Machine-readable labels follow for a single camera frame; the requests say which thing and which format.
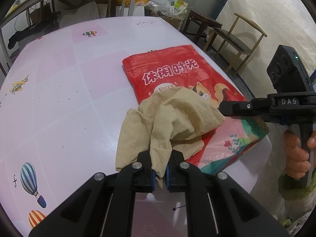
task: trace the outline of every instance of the red packaging bag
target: red packaging bag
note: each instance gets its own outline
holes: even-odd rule
[[[123,67],[134,87],[138,103],[154,92],[173,86],[193,90],[203,98],[210,99],[216,108],[223,100],[245,101],[235,87],[217,73],[191,45],[132,55],[123,60]],[[267,134],[263,125],[261,119],[258,122],[241,118],[225,120],[220,128],[227,130],[227,133],[220,131],[221,134],[214,136],[214,129],[204,134],[204,147],[188,162],[203,172],[215,174]]]

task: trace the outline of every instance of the finger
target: finger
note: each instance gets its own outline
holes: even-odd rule
[[[311,137],[307,140],[307,147],[310,149],[316,147],[316,131],[312,132]]]
[[[297,172],[305,173],[311,168],[311,163],[308,161],[295,161],[290,157],[286,157],[286,164],[285,167],[293,169]]]
[[[285,144],[288,146],[298,146],[301,143],[300,139],[295,134],[290,133],[288,130],[284,132],[283,139]]]
[[[293,178],[302,178],[305,175],[305,173],[297,172],[290,168],[285,168],[285,172],[288,176]]]
[[[289,156],[291,159],[295,161],[307,161],[309,158],[309,153],[301,148],[298,148],[297,146],[287,146],[285,148],[285,154]]]

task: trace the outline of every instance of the beige cloth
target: beige cloth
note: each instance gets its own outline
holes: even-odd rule
[[[185,87],[153,93],[138,109],[129,109],[116,152],[116,170],[136,161],[150,148],[152,169],[162,179],[172,149],[190,158],[204,146],[201,135],[219,127],[225,117],[209,100]]]

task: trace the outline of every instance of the blue striped hot air balloon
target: blue striped hot air balloon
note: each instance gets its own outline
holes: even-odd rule
[[[38,204],[42,208],[46,208],[46,201],[44,200],[43,196],[39,195],[37,191],[36,173],[31,163],[26,162],[22,166],[20,180],[24,190],[26,190],[29,194],[34,195]]]

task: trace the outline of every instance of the bolt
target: bolt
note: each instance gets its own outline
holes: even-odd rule
[[[217,174],[217,177],[218,177],[219,179],[225,180],[225,179],[227,178],[227,174],[226,174],[225,172],[219,172],[219,173]]]
[[[140,169],[141,167],[143,166],[143,164],[141,163],[141,162],[134,162],[133,164],[132,164],[132,167],[134,168],[134,169]]]
[[[188,162],[181,162],[180,163],[180,167],[183,169],[187,169],[189,168],[190,164]]]
[[[94,175],[94,179],[97,180],[97,181],[101,181],[101,180],[103,180],[103,178],[104,178],[104,174],[103,173],[96,173]]]

